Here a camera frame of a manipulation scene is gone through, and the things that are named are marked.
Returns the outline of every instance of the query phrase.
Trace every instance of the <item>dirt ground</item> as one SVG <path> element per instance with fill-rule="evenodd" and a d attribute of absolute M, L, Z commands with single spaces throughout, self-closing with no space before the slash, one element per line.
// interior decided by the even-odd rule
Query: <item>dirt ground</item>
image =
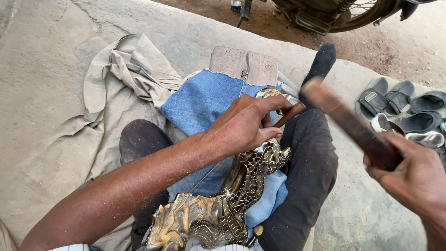
<path fill-rule="evenodd" d="M 230 10 L 230 0 L 154 0 L 236 26 L 240 14 Z M 291 26 L 273 11 L 274 3 L 254 1 L 252 14 L 241 29 L 262 37 L 292 42 L 313 50 L 334 43 L 338 58 L 346 59 L 379 74 L 408 79 L 434 88 L 446 87 L 446 2 L 422 4 L 400 22 L 400 13 L 379 27 L 369 24 L 360 29 L 321 36 Z"/>

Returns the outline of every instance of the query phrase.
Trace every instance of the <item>brass sculpture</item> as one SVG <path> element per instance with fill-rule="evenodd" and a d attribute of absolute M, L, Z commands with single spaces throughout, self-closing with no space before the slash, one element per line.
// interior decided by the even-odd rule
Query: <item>brass sculpture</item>
<path fill-rule="evenodd" d="M 260 97 L 280 95 L 275 90 L 260 92 L 268 94 Z M 190 238 L 197 238 L 206 249 L 247 244 L 245 213 L 262 196 L 264 176 L 281 168 L 290 156 L 290 148 L 281 151 L 275 138 L 236 155 L 220 193 L 210 197 L 179 193 L 174 202 L 160 205 L 152 216 L 146 250 L 183 251 Z"/>

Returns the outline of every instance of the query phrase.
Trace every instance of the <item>person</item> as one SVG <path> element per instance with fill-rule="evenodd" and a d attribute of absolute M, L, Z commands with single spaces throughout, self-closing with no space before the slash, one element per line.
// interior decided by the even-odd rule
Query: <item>person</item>
<path fill-rule="evenodd" d="M 336 59 L 334 45 L 316 54 L 303 85 L 314 76 L 325 77 Z M 173 144 L 156 125 L 135 120 L 122 131 L 121 164 L 57 203 L 28 233 L 21 251 L 47 251 L 71 244 L 93 244 L 131 215 L 132 245 L 142 241 L 151 214 L 166 204 L 166 188 L 186 175 L 231 155 L 249 151 L 271 138 L 281 137 L 281 148 L 291 147 L 286 164 L 284 203 L 265 220 L 258 241 L 265 251 L 302 250 L 320 208 L 332 190 L 338 157 L 325 115 L 299 94 L 305 111 L 290 120 L 282 132 L 271 127 L 269 112 L 289 109 L 282 96 L 255 99 L 243 95 L 201 133 Z M 369 175 L 401 204 L 418 214 L 425 226 L 428 250 L 446 243 L 446 173 L 430 149 L 397 134 L 382 134 L 403 155 L 394 172 L 378 169 L 367 156 Z"/>

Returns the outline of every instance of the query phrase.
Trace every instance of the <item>wooden chisel handle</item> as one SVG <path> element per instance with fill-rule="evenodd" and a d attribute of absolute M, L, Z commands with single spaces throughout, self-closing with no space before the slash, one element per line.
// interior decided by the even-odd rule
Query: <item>wooden chisel handle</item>
<path fill-rule="evenodd" d="M 310 79 L 301 92 L 312 104 L 328 114 L 361 147 L 373 164 L 383 170 L 394 171 L 403 160 L 401 153 L 364 124 L 331 90 L 323 87 L 322 81 L 320 77 Z"/>
<path fill-rule="evenodd" d="M 293 107 L 291 107 L 291 109 L 285 115 L 283 115 L 283 117 L 281 117 L 279 121 L 277 121 L 273 125 L 273 127 L 281 128 L 286 122 L 290 121 L 295 116 L 301 114 L 303 110 L 305 110 L 305 105 L 302 104 L 301 102 L 298 102 Z"/>

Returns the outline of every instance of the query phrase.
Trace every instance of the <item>black sock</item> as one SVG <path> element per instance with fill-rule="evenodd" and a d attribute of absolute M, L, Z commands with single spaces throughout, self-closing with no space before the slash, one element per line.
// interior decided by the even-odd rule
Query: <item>black sock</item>
<path fill-rule="evenodd" d="M 334 44 L 325 44 L 316 53 L 313 64 L 311 65 L 308 75 L 302 82 L 302 86 L 315 76 L 321 76 L 325 78 L 330 71 L 333 64 L 336 62 L 336 48 Z M 306 109 L 315 109 L 311 102 L 299 92 L 299 99 L 305 105 Z"/>

